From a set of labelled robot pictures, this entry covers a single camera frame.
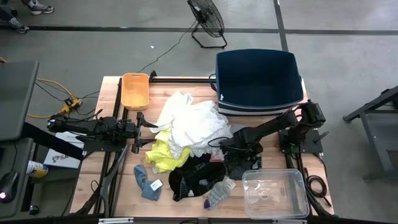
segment navy blue bin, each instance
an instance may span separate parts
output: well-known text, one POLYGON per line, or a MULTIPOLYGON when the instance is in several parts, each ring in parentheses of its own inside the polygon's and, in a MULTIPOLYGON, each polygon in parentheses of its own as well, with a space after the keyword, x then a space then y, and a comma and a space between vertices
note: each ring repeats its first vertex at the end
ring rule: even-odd
POLYGON ((230 116, 277 115, 303 100, 294 54, 280 50, 218 53, 216 82, 219 112, 230 116))

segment small orange plastic basket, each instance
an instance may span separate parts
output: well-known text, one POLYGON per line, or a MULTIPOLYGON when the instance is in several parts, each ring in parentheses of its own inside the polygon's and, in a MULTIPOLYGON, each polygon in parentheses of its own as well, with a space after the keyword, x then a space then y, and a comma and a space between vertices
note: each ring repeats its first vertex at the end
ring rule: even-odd
POLYGON ((149 76, 126 73, 122 76, 121 103, 128 110, 144 110, 149 104, 149 76))

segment wooden tabletop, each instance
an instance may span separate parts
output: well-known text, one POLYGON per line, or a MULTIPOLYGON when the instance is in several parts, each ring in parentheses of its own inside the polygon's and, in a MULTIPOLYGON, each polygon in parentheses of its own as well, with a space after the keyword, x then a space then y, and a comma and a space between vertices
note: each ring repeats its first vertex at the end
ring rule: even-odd
MULTIPOLYGON (((120 77, 104 77, 99 93, 96 111, 103 109, 101 116, 112 116, 118 82, 120 77)), ((307 92, 304 89, 304 100, 307 100, 307 92)), ((176 90, 184 93, 191 93, 195 97, 193 104, 213 100, 217 102, 216 93, 207 83, 151 83, 149 85, 149 106, 143 111, 145 119, 150 123, 156 123, 166 100, 173 95, 176 90)), ((119 111, 119 118, 123 113, 123 106, 119 111)), ((129 111, 128 118, 135 121, 136 111, 129 111)), ((246 124, 257 126, 265 123, 274 117, 231 117, 230 123, 246 124)), ((142 138, 153 138, 155 134, 148 128, 141 128, 142 138)), ((264 148, 262 152, 263 169, 284 169, 286 168, 285 157, 279 152, 278 135, 271 134, 260 141, 264 148)), ((128 151, 125 168, 122 174, 121 188, 116 205, 116 217, 208 217, 208 218, 247 218, 244 211, 243 185, 242 181, 236 181, 236 187, 231 191, 230 198, 223 200, 217 208, 208 211, 203 208, 203 203, 207 199, 206 195, 201 197, 184 198, 179 202, 172 200, 173 191, 169 185, 169 173, 154 174, 152 167, 145 161, 145 152, 150 151, 152 144, 144 146, 139 154, 128 151), (148 180, 160 179, 163 183, 162 193, 157 202, 141 197, 141 189, 138 187, 134 178, 134 166, 142 164, 146 168, 148 180)), ((103 152, 92 153, 87 157, 82 165, 78 183, 73 197, 71 212, 77 211, 89 199, 93 193, 91 181, 99 180, 103 163, 103 152)), ((320 176, 327 185, 327 179, 323 164, 312 154, 303 154, 304 166, 310 175, 320 176)), ((313 184, 313 189, 319 190, 320 186, 313 184)), ((333 208, 329 207, 323 199, 318 199, 323 207, 330 213, 333 208)))

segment person's foot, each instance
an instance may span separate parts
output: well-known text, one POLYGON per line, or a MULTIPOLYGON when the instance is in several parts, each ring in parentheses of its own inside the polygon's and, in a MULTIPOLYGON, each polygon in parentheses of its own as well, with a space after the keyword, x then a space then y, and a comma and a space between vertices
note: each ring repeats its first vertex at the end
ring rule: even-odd
POLYGON ((25 34, 29 30, 29 27, 21 24, 15 17, 10 19, 8 24, 10 24, 10 26, 12 26, 20 34, 25 34))
POLYGON ((42 12, 44 14, 50 14, 54 11, 54 7, 43 5, 39 3, 38 0, 32 0, 31 3, 32 4, 28 4, 28 7, 33 15, 40 15, 42 12))

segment concrete floor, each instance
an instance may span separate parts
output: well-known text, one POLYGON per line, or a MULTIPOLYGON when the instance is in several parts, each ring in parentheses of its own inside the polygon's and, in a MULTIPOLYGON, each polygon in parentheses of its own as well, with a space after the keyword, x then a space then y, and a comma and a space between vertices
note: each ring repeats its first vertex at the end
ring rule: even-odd
MULTIPOLYGON (((55 13, 31 16, 14 2, 21 21, 31 26, 103 26, 186 28, 194 21, 185 0, 47 0, 55 13)), ((277 29, 273 0, 214 0, 226 28, 277 29)), ((390 0, 279 0, 285 29, 398 30, 398 2, 390 0)), ((226 33, 233 49, 279 49, 280 35, 226 33)), ((105 75, 136 72, 169 49, 181 32, 75 32, 30 31, 26 35, 0 30, 0 55, 8 61, 38 60, 38 77, 63 83, 78 96, 99 89, 105 75)), ((218 43, 206 34, 207 43, 218 43)), ((319 102, 327 122, 322 140, 334 209, 345 218, 396 222, 397 182, 365 184, 362 176, 381 170, 376 152, 369 147, 359 120, 341 119, 398 84, 398 35, 287 35, 289 51, 297 59, 308 95, 319 102)), ((215 55, 222 50, 201 49, 187 34, 156 64, 145 69, 161 76, 208 76, 215 55)), ((60 103, 35 88, 29 112, 52 114, 60 103)), ((94 108, 87 99, 81 110, 94 108)), ((44 120, 28 121, 44 129, 44 120)), ((74 181, 46 185, 37 203, 40 216, 60 215, 74 181)))

